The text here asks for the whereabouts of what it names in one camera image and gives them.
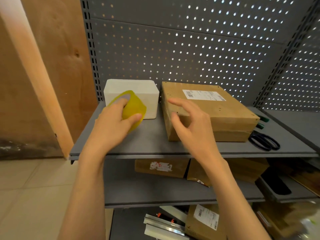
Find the white label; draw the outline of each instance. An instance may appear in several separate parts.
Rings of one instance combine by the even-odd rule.
[[[214,213],[213,211],[198,204],[195,208],[193,217],[196,218],[199,222],[202,222],[208,227],[211,227],[213,230],[217,230],[219,214]]]
[[[197,182],[200,183],[200,184],[204,184],[201,180],[198,180]]]
[[[172,171],[172,164],[169,164],[167,162],[153,161],[150,164],[150,169],[156,169],[158,171],[170,172],[170,171]]]
[[[187,99],[194,100],[212,100],[212,101],[226,101],[220,94],[217,92],[211,91],[199,91],[199,90],[182,90],[186,95]]]
[[[268,226],[271,227],[271,224],[266,220],[266,218],[261,214],[260,211],[257,211],[257,214],[261,217],[262,221]]]

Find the black scissors handle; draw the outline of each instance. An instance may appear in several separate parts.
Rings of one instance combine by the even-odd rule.
[[[249,139],[254,146],[264,151],[279,150],[280,144],[272,137],[254,130]]]

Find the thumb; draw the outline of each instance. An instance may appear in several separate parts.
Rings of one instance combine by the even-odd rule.
[[[131,126],[133,126],[134,123],[136,123],[139,120],[141,120],[141,118],[142,118],[142,114],[136,113],[136,114],[130,116],[129,118],[123,120],[122,123],[125,125],[125,127],[128,130],[130,130]]]
[[[181,137],[184,137],[184,135],[186,135],[188,129],[181,123],[179,116],[174,112],[172,112],[171,114],[171,123],[176,130],[178,137],[180,138],[180,140],[182,140]]]

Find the green object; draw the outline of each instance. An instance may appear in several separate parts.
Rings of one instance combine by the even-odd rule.
[[[137,95],[135,95],[135,93],[132,90],[125,91],[125,92],[121,93],[120,95],[116,96],[108,104],[108,106],[113,104],[114,102],[116,102],[119,99],[127,99],[128,100],[128,103],[126,104],[126,106],[123,108],[123,111],[122,111],[122,119],[123,120],[129,118],[130,116],[132,116],[134,114],[142,114],[141,120],[139,120],[138,122],[134,123],[131,126],[131,128],[129,130],[129,132],[131,132],[135,128],[137,128],[138,125],[143,120],[143,117],[147,111],[147,107],[142,103],[142,101],[138,98]]]
[[[256,127],[259,128],[259,129],[263,129],[263,128],[264,128],[264,124],[258,123],[258,124],[256,125]]]
[[[260,120],[262,120],[263,122],[269,122],[270,119],[263,117],[261,115],[256,114],[256,116],[258,116],[260,118]]]

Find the person's left hand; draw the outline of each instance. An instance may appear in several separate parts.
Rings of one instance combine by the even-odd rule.
[[[142,114],[136,113],[122,120],[122,111],[127,103],[128,100],[122,98],[102,110],[82,153],[103,159],[108,151],[123,141],[131,126],[142,118]]]

